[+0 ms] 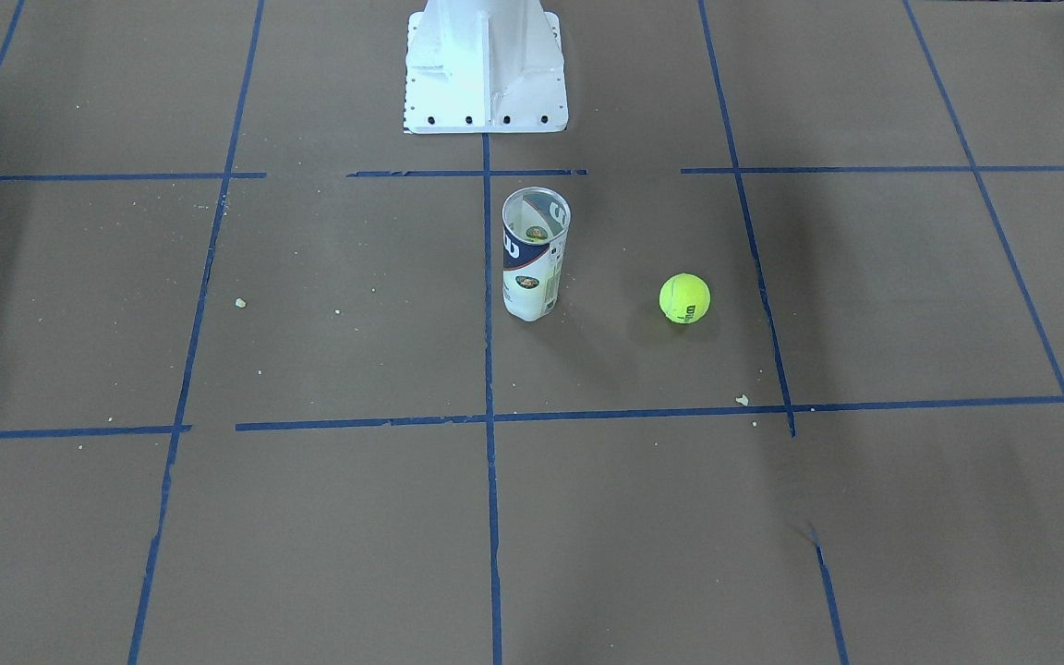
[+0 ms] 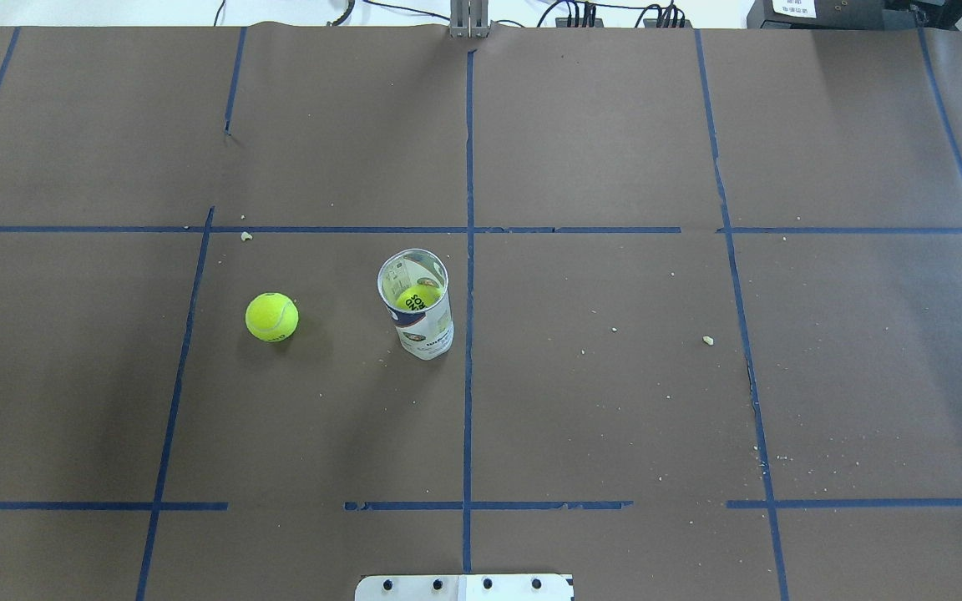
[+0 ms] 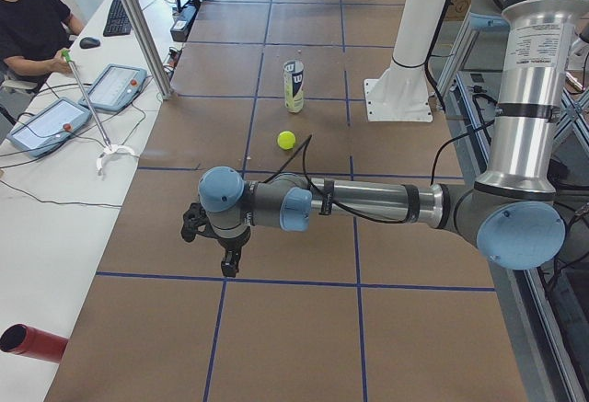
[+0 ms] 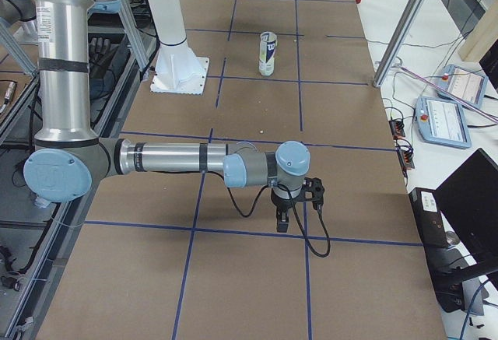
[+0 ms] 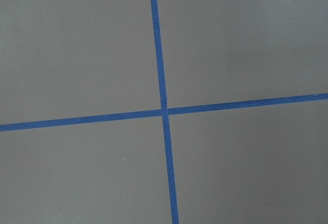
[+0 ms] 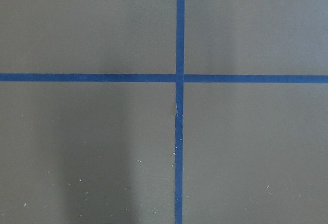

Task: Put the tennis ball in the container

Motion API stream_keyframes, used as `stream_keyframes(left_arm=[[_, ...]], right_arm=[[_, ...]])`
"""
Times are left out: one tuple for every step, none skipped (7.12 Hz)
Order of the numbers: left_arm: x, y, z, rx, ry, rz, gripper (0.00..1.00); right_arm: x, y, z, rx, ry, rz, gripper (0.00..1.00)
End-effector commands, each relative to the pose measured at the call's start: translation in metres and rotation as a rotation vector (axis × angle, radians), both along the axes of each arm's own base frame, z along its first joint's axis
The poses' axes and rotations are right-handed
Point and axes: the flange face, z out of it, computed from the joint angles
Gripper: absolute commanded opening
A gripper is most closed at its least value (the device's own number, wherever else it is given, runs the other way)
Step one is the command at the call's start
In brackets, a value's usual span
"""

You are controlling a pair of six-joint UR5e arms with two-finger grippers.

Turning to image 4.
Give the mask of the second grey robot arm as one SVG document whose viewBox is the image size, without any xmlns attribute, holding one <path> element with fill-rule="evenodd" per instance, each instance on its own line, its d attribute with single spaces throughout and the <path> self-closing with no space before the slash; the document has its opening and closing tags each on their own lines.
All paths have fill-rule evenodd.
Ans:
<svg viewBox="0 0 498 340">
<path fill-rule="evenodd" d="M 1 24 L 9 28 L 14 23 L 37 18 L 33 0 L 1 0 Z"/>
</svg>

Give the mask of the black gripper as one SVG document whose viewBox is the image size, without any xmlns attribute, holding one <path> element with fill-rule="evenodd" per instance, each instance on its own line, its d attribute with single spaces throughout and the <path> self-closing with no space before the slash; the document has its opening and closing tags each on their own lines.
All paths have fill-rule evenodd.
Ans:
<svg viewBox="0 0 498 340">
<path fill-rule="evenodd" d="M 301 202 L 304 199 L 303 189 L 296 189 L 294 191 L 288 192 L 285 189 L 273 188 L 271 194 L 271 200 L 273 205 L 276 207 L 276 231 L 277 232 L 288 232 L 289 228 L 289 209 L 292 208 L 297 202 Z"/>
</svg>

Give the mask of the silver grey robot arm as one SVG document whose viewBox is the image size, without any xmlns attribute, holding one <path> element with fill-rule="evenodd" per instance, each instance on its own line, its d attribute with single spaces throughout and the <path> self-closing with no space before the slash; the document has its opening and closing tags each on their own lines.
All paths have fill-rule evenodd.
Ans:
<svg viewBox="0 0 498 340">
<path fill-rule="evenodd" d="M 103 179 L 131 172 L 214 173 L 228 188 L 270 188 L 277 230 L 287 231 L 296 204 L 310 200 L 310 153 L 288 141 L 274 152 L 252 144 L 129 142 L 101 138 L 90 125 L 88 16 L 121 0 L 34 0 L 43 122 L 24 164 L 31 191 L 50 202 L 70 202 Z"/>
</svg>

